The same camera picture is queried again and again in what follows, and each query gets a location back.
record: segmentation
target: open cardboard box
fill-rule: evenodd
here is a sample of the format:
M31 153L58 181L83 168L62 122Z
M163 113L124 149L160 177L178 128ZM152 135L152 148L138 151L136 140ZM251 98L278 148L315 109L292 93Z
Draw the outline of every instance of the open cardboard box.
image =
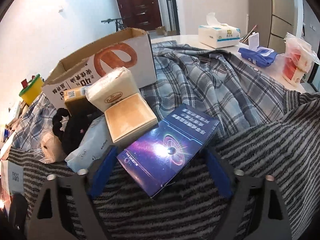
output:
M60 60L42 91L55 108L65 108L65 90L90 85L116 67L130 69L138 88L156 82L151 42L144 30L127 28L96 40Z

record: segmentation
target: tabletop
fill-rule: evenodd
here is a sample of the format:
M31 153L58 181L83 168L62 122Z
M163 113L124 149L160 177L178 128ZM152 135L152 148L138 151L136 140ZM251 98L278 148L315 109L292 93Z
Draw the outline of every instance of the tabletop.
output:
M177 41L178 44L189 44L192 47L200 48L200 49L214 49L212 47L209 47L205 44L202 44L198 41L198 35L175 35L175 36L167 36L167 37L162 37L162 38L155 38L151 40L151 43L157 43L157 42L162 42L162 41ZM249 64L250 66L260 70L261 72L269 75L270 77L274 78L277 80L279 83L284 85L285 88L288 90L296 90L300 93L305 93L306 90L302 87L302 85L299 83L297 86L293 86L290 84L287 80L284 79L282 76L282 70L278 68L277 65L271 64L269 67L266 68L260 68L250 62L249 60L246 60L241 57L241 54L238 52L239 48L249 48L248 45L239 43L238 45L235 46L230 46L230 47L225 47L221 48L223 50L229 51L235 56L237 56L239 59L241 59L243 62Z

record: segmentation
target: doorway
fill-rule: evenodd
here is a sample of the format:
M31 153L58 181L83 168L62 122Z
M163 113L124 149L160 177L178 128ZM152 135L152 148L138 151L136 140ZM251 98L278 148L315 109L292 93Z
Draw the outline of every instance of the doorway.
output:
M151 31L162 25L158 0L117 0L117 3L128 27Z

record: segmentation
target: yellow container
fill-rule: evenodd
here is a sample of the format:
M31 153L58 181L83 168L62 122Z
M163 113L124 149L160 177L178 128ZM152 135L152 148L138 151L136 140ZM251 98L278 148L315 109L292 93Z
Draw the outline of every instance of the yellow container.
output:
M19 97L21 97L25 103L30 106L36 97L40 95L42 85L43 81L38 74L34 79L28 82L28 86L26 88L21 90Z

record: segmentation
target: metal bolt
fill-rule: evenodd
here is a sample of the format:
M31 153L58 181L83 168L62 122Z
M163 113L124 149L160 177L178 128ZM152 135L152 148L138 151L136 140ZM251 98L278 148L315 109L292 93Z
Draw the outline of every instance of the metal bolt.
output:
M236 174L236 175L238 175L238 176L243 176L243 175L244 175L244 171L238 170L238 169L235 169L235 170L233 171L233 173Z
M85 174L87 174L87 173L88 173L88 170L87 170L87 169L81 169L81 170L77 171L77 174L78 174L78 175L85 175Z
M47 180L53 180L55 179L57 176L55 174L50 174L47 176Z
M274 177L274 176L271 176L271 175L266 175L266 180L268 180L268 181L274 181L274 180L275 180L275 177Z

